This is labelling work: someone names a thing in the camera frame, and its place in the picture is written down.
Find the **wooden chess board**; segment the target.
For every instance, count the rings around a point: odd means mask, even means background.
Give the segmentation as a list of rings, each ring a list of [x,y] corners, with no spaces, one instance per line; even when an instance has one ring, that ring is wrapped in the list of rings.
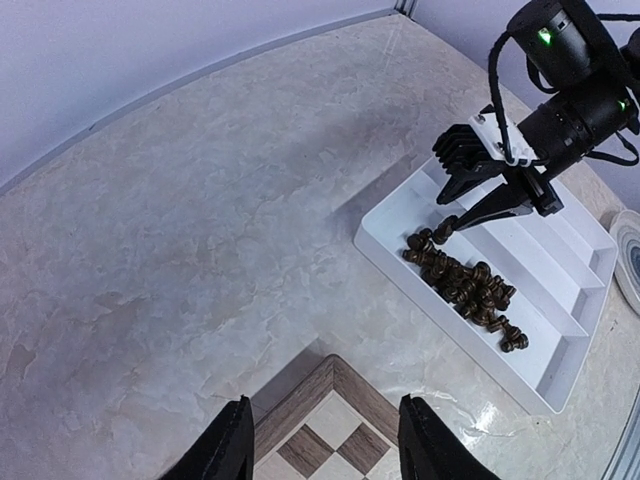
[[[255,479],[399,479],[399,414],[340,356],[256,424]]]

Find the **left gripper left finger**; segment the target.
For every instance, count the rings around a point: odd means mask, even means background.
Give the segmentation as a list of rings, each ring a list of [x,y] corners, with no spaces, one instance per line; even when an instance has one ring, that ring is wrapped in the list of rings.
[[[250,399],[228,402],[165,479],[252,479],[255,427]]]

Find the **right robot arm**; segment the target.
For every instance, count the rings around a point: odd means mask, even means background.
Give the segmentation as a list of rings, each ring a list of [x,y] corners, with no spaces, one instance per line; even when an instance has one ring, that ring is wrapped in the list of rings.
[[[639,132],[639,35],[622,47],[606,21],[636,22],[636,14],[597,14],[584,1],[530,1],[509,21],[488,58],[491,102],[465,124],[455,124],[433,146],[449,179],[436,198],[448,205],[484,182],[503,183],[461,216],[446,218],[444,237],[485,222],[563,207],[553,179],[583,158],[633,167],[639,152],[624,159],[597,151],[623,130]],[[499,89],[498,61],[514,40],[526,56],[529,80],[549,100],[520,123],[508,119]]]

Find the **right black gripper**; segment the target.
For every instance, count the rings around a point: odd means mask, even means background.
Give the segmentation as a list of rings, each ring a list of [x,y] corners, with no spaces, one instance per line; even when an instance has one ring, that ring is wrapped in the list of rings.
[[[480,224],[530,213],[555,214],[563,203],[551,185],[583,158],[632,167],[626,159],[597,149],[610,137],[618,138],[630,153],[635,147],[623,135],[635,129],[635,103],[626,93],[594,93],[588,89],[559,92],[518,124],[535,159],[524,169],[522,189],[501,184],[461,217],[448,218],[453,231],[463,231]],[[495,160],[456,162],[445,168],[449,180],[436,197],[439,205],[448,205],[487,180],[503,173],[505,165]]]

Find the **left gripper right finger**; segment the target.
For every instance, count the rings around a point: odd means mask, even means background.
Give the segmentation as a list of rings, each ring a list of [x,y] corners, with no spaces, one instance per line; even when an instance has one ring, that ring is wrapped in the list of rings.
[[[494,479],[421,397],[399,406],[398,448],[402,479]]]

